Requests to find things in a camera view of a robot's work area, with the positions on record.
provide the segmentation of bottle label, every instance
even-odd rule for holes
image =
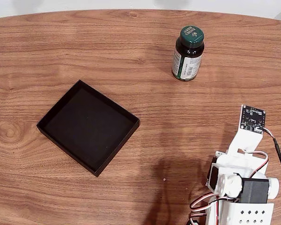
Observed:
[[[202,55],[196,58],[184,58],[180,79],[188,80],[194,78],[199,70]]]
[[[175,76],[178,76],[180,61],[181,61],[181,55],[180,55],[179,52],[175,49],[174,57],[173,57],[173,67],[172,67],[172,71],[173,71],[173,73],[174,73]]]

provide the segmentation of white wall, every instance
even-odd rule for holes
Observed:
[[[183,9],[281,19],[281,0],[0,0],[0,17],[106,8]]]

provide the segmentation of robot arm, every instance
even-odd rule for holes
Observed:
[[[268,156],[255,151],[263,137],[265,118],[265,111],[242,105],[237,134],[226,152],[215,153],[211,164],[206,182],[211,193],[191,204],[189,224],[199,225],[192,220],[196,216],[206,216],[206,225],[271,224],[274,204],[267,200],[278,195],[279,181],[265,176]],[[211,197],[207,206],[194,207],[207,197]]]

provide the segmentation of wire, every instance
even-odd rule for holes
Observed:
[[[275,138],[274,135],[272,134],[272,132],[265,128],[265,127],[259,127],[258,129],[265,131],[266,133],[268,133],[272,138]]]
[[[265,131],[267,134],[269,134],[273,138],[273,141],[274,141],[274,144],[275,144],[275,149],[276,149],[276,152],[278,154],[279,161],[280,161],[280,164],[281,164],[281,151],[280,151],[280,147],[278,145],[278,142],[277,142],[276,138],[274,137],[274,135],[272,134],[272,132],[269,129],[267,129],[265,127],[259,127],[258,129]]]
[[[219,201],[216,201],[215,206],[215,225],[219,225]]]
[[[192,214],[189,216],[189,221],[191,222],[191,225],[195,225],[194,221],[192,220],[192,218],[194,217],[205,217],[207,216],[206,213],[196,213],[196,214]]]
[[[204,205],[204,206],[200,206],[200,207],[195,207],[195,205],[197,205],[198,203],[200,203],[201,201],[203,201],[204,199],[206,198],[210,198],[212,196],[216,196],[217,199],[209,202],[207,205]],[[218,198],[218,195],[217,194],[214,194],[212,192],[209,192],[207,194],[204,194],[202,196],[200,196],[199,198],[197,198],[196,200],[194,200],[191,204],[190,204],[190,208],[191,208],[191,212],[200,212],[202,210],[206,210],[208,208],[210,208],[213,203],[218,203],[220,200],[226,200],[226,201],[231,201],[231,200],[235,200],[235,198],[230,198],[230,197],[227,197],[227,196],[224,196],[224,197],[220,197]],[[206,216],[206,213],[196,213],[196,214],[190,214],[190,222],[191,222],[191,225],[194,225],[194,222],[192,220],[193,217],[203,217],[203,216]],[[217,208],[216,208],[216,215],[215,215],[215,218],[216,218],[216,223],[218,223],[218,205],[217,205]]]
[[[241,149],[244,153],[248,153],[248,154],[257,154],[257,155],[262,155],[262,156],[265,156],[265,161],[259,166],[257,167],[257,169],[255,169],[249,176],[249,178],[252,178],[254,176],[255,173],[257,173],[262,167],[265,166],[265,164],[268,163],[268,155],[263,152],[263,151],[246,151],[246,150],[243,150]]]
[[[206,210],[206,209],[209,209],[213,203],[215,202],[218,202],[220,200],[235,200],[235,198],[230,198],[230,197],[227,197],[227,196],[224,196],[224,197],[220,197],[220,198],[217,198],[211,202],[209,202],[207,205],[204,205],[204,206],[200,206],[200,207],[194,207],[196,204],[198,204],[199,202],[201,202],[202,200],[204,200],[205,198],[208,198],[208,197],[212,197],[212,196],[218,196],[217,194],[214,194],[212,192],[210,193],[207,193],[205,195],[202,195],[201,197],[197,198],[196,200],[194,200],[191,204],[190,204],[190,208],[191,208],[191,211],[192,212],[199,212],[199,211],[202,211],[202,210]]]

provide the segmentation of black cardboard tray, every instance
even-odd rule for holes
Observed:
[[[37,127],[99,176],[139,125],[136,116],[79,80]]]

